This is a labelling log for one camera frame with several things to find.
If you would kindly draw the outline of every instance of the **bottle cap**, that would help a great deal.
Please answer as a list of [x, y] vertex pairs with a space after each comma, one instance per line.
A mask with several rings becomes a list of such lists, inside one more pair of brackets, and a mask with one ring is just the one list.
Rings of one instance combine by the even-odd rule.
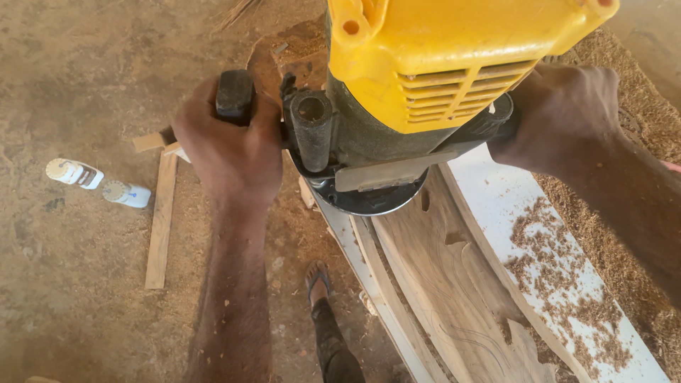
[[101, 192], [104, 199], [110, 202], [123, 202], [127, 198], [128, 186], [120, 181], [109, 181]]
[[64, 183], [71, 183], [71, 178], [78, 169], [78, 165], [69, 161], [68, 159], [55, 158], [50, 161], [45, 167], [47, 177], [61, 181]]

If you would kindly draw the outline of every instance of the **black rubber handle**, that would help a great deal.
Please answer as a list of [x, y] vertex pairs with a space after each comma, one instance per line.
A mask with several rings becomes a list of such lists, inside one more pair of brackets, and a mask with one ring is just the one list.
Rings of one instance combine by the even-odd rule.
[[237, 126], [251, 124], [251, 105], [255, 86], [249, 71], [228, 70], [220, 75], [215, 109], [220, 120]]
[[520, 127], [521, 117], [522, 113], [520, 112], [520, 109], [517, 105], [513, 105], [513, 112], [511, 113], [511, 116], [506, 120], [506, 122], [499, 125], [499, 129], [496, 131], [496, 134], [492, 139], [508, 140], [515, 137], [516, 133], [518, 132], [518, 128]]

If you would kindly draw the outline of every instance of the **forearm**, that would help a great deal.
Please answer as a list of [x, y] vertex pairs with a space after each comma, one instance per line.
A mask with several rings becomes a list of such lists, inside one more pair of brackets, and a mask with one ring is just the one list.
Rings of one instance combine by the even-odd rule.
[[585, 153], [581, 168], [559, 178], [600, 213], [681, 309], [681, 183], [623, 136]]
[[189, 382], [266, 382], [271, 343], [264, 264], [266, 208], [215, 207]]

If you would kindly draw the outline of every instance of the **bottle label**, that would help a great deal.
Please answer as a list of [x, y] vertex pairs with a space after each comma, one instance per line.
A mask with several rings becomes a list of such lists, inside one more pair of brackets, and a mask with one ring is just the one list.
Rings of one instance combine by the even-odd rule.
[[83, 167], [83, 173], [80, 175], [80, 177], [78, 177], [76, 183], [81, 186], [90, 185], [90, 182], [92, 182], [92, 180], [95, 179], [97, 171], [83, 164], [81, 164], [81, 166]]

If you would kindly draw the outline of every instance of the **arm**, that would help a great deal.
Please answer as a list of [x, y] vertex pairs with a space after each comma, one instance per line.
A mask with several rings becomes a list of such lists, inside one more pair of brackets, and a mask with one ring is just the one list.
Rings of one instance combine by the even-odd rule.
[[681, 309], [681, 182], [622, 133], [617, 82], [611, 70], [538, 65], [512, 93], [516, 137], [488, 147], [496, 162], [566, 183]]
[[264, 263], [267, 209], [281, 186], [279, 106], [258, 95], [250, 127], [216, 119], [218, 79], [173, 123], [213, 207], [212, 245], [189, 350], [189, 382], [266, 382], [271, 340]]

